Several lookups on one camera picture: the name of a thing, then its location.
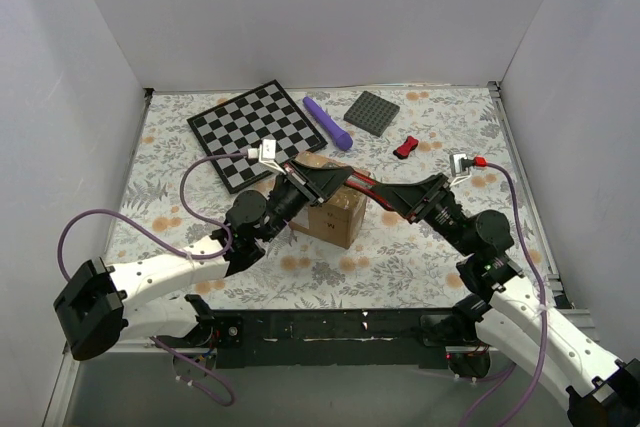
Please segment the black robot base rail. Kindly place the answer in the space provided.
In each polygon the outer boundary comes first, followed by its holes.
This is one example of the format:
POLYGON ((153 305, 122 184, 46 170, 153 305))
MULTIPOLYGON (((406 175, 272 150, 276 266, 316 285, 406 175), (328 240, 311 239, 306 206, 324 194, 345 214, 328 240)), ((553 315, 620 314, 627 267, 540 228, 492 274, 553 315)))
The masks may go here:
POLYGON ((406 365, 444 369, 479 381, 490 376, 489 347, 452 308, 196 309, 186 334, 161 336, 221 369, 276 366, 406 365))

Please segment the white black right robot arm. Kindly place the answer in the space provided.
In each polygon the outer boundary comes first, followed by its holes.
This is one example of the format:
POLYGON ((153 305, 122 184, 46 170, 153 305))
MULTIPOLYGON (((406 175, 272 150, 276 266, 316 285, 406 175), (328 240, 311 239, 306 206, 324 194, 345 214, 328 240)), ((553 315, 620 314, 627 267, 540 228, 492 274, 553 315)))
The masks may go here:
POLYGON ((487 307, 471 316, 476 332, 494 323, 493 345, 518 364, 533 360, 534 381, 550 364, 549 382, 567 399, 572 425, 638 425, 638 360, 620 360, 547 304, 544 289, 507 254, 514 240, 503 213, 466 215, 442 174, 414 184, 376 182, 369 195, 410 223, 425 222, 462 255, 461 280, 487 307))

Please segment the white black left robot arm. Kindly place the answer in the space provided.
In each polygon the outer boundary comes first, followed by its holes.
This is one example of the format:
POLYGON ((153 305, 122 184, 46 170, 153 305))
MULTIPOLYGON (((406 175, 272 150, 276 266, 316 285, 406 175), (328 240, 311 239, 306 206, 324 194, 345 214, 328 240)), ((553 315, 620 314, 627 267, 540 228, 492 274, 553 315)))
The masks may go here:
POLYGON ((295 160, 275 170, 276 182, 268 195, 240 193, 211 234, 182 249, 167 245, 164 254, 129 264, 108 265, 95 258, 75 273, 64 271, 66 284, 53 307, 73 358, 93 359, 132 327, 150 327, 150 321, 133 318, 148 303, 247 270, 264 256, 263 244, 276 238, 306 206, 331 199, 355 172, 349 166, 309 167, 295 160))

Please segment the red black utility knife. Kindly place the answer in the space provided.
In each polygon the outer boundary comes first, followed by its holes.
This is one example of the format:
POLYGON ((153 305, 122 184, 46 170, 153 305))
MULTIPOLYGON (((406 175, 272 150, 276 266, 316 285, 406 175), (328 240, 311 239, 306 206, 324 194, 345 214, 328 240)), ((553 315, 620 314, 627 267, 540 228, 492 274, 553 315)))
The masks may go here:
POLYGON ((344 186, 362 193, 383 210, 396 213, 409 223, 414 222, 412 204, 401 198, 401 193, 405 190, 403 185, 382 183, 359 172, 353 172, 344 182, 344 186))

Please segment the brown cardboard express box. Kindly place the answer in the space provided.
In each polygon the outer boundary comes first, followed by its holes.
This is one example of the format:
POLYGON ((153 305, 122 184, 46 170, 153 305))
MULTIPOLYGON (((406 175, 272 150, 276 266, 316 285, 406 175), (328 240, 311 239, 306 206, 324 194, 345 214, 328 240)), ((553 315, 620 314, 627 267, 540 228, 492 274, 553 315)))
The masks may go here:
POLYGON ((349 187, 341 187, 325 203, 304 207, 289 223, 297 232, 338 247, 349 248, 357 238, 368 198, 349 187))

